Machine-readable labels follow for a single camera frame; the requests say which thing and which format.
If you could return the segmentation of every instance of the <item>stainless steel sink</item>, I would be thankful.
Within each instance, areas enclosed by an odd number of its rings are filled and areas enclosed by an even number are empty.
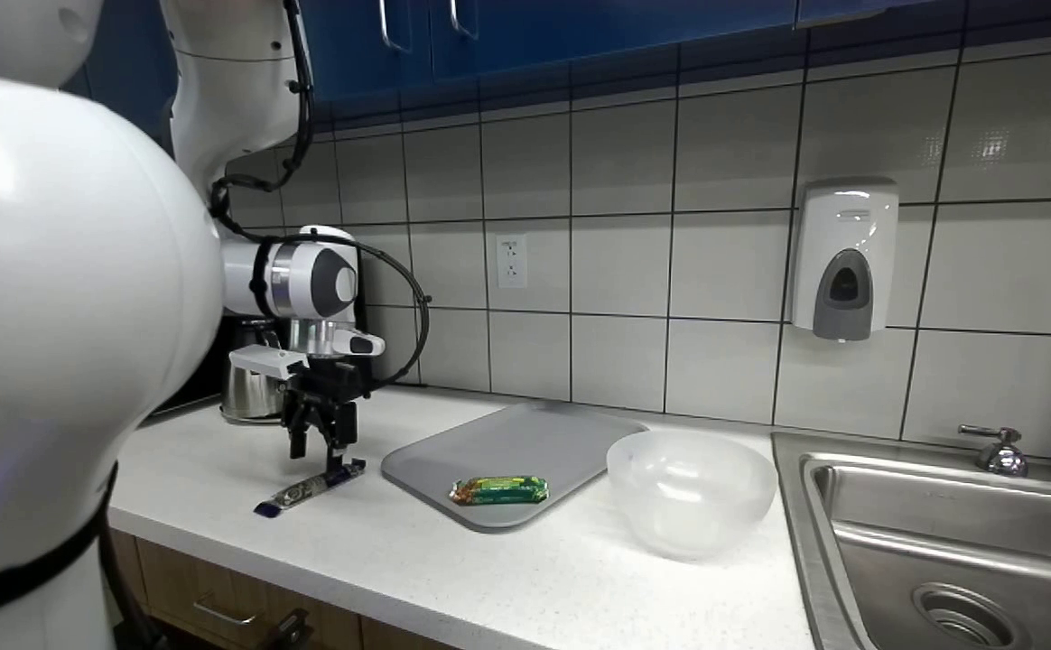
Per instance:
[[[1051,650],[1051,472],[778,436],[825,650]]]

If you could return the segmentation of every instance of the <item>green object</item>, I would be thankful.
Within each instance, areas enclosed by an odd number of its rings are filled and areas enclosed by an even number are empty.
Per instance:
[[[514,506],[514,501],[547,501],[551,481],[533,472],[514,477],[469,477],[455,481],[448,500],[455,506]]]

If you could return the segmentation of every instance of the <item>cutting board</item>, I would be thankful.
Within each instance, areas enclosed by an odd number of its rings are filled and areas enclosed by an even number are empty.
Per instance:
[[[606,447],[631,435],[643,435],[643,423],[570,404],[514,404],[384,455],[384,477],[475,532],[514,532],[592,484]],[[455,481],[501,472],[547,477],[551,500],[527,506],[448,501]]]

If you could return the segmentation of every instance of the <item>wall outlet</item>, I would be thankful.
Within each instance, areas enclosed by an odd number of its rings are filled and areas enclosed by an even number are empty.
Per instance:
[[[527,289],[527,234],[495,237],[495,286]]]

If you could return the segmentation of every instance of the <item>countertop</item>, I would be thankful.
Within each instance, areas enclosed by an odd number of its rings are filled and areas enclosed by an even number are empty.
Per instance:
[[[606,481],[519,532],[477,536],[381,477],[386,452],[501,404],[514,400],[428,390],[362,400],[352,455],[366,477],[277,521],[254,506],[319,472],[323,441],[288,461],[286,429],[199,408],[130,435],[111,523],[452,648],[812,650],[781,500],[736,550],[678,562],[626,532]],[[722,435],[772,459],[762,435],[626,419]]]

